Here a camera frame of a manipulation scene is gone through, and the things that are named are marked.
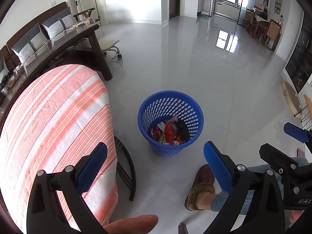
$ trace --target slipper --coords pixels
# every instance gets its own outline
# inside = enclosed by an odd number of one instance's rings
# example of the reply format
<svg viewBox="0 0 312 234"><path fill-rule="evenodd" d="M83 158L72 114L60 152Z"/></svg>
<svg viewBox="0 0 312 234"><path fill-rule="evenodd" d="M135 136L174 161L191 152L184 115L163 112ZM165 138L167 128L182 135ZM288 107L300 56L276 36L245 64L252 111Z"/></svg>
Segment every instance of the slipper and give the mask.
<svg viewBox="0 0 312 234"><path fill-rule="evenodd" d="M213 183L215 181L215 176L209 165L202 166L196 174L193 186L186 197L184 207L189 211L199 211L195 205L196 197L201 192L209 192L215 194L215 188Z"/></svg>

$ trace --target blue denim pant leg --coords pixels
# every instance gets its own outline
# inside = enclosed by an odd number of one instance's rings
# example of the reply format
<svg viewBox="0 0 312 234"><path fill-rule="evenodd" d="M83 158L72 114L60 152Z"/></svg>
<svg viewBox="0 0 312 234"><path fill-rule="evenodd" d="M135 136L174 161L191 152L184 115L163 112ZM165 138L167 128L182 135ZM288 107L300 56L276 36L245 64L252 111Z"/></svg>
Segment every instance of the blue denim pant leg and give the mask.
<svg viewBox="0 0 312 234"><path fill-rule="evenodd" d="M305 158L299 158L299 157L295 157L292 158L294 159L299 166L304 166L308 164L308 160ZM257 172L257 173L264 173L267 169L270 169L270 165L268 164L264 164L264 165L259 165L259 166L254 166L254 167L248 167L249 171L252 172ZM274 172L274 175L277 179L277 183L278 186L280 188L280 192L282 194L282 197L284 197L284 186L282 185L282 183L280 182L282 176L280 176L278 173ZM247 211L249 209L251 200L252 200L252 196L253 196L254 190L250 190L246 196L246 200L244 202L244 205L241 209L241 215L246 215ZM221 193L219 193L212 201L211 203L211 210L212 211L217 211L219 212L221 210L221 208L223 207L224 203L226 202L227 198L229 197L229 194L225 191L222 191Z"/></svg>

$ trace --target blue plastic basket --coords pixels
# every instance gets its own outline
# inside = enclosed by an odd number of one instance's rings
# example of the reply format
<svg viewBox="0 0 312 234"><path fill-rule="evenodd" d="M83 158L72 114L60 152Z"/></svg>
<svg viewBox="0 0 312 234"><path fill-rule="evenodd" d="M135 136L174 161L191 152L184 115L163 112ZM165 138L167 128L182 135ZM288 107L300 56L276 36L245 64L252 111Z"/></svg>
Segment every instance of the blue plastic basket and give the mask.
<svg viewBox="0 0 312 234"><path fill-rule="evenodd" d="M158 123L177 115L185 121L190 132L190 140L184 144L171 146L154 141L150 130ZM188 95L178 91L161 91L148 97L138 111L138 127L149 141L151 148L161 156L173 156L197 140L204 126L204 115L199 105Z"/></svg>

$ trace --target blue gripper pad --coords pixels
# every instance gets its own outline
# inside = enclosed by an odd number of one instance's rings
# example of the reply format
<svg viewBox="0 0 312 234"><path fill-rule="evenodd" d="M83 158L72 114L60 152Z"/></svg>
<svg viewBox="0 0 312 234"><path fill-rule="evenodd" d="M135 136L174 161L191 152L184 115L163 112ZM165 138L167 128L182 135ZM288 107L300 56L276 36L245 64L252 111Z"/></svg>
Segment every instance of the blue gripper pad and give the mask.
<svg viewBox="0 0 312 234"><path fill-rule="evenodd" d="M204 145L204 157L221 189L231 195L234 191L234 177L221 159L221 153L210 141Z"/></svg>
<svg viewBox="0 0 312 234"><path fill-rule="evenodd" d="M296 127L289 122L284 125L285 134L290 135L291 137L297 139L299 142L307 143L309 142L308 134L299 127Z"/></svg>
<svg viewBox="0 0 312 234"><path fill-rule="evenodd" d="M107 146L104 143L98 144L96 146L96 151L93 152L92 156L90 156L90 159L77 176L76 190L78 194L89 191L106 158Z"/></svg>

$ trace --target red and white striped fabric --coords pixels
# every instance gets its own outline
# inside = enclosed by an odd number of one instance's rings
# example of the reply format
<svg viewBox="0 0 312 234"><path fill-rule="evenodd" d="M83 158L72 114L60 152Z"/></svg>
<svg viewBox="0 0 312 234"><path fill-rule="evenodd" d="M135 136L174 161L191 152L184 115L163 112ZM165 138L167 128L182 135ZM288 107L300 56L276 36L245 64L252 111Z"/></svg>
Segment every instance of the red and white striped fabric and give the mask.
<svg viewBox="0 0 312 234"><path fill-rule="evenodd" d="M107 89L98 74L83 65L64 65L36 79L21 94L0 138L0 188L24 233L37 171L53 173L75 165L99 142L107 145L107 160L82 197L104 226L118 201L117 157ZM59 198L70 225L77 228L61 193Z"/></svg>

